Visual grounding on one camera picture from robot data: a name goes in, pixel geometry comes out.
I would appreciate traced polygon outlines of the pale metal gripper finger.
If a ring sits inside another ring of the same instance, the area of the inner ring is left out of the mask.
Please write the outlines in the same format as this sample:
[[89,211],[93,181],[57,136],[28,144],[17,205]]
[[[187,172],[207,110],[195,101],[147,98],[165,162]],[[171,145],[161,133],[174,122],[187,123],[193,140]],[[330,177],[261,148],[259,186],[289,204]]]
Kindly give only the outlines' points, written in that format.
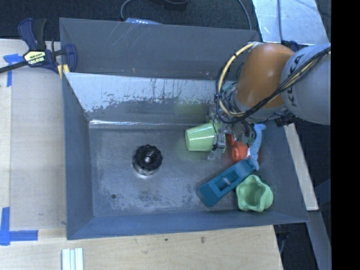
[[215,135],[211,149],[208,153],[208,160],[215,160],[221,158],[226,149],[226,137],[225,135]]

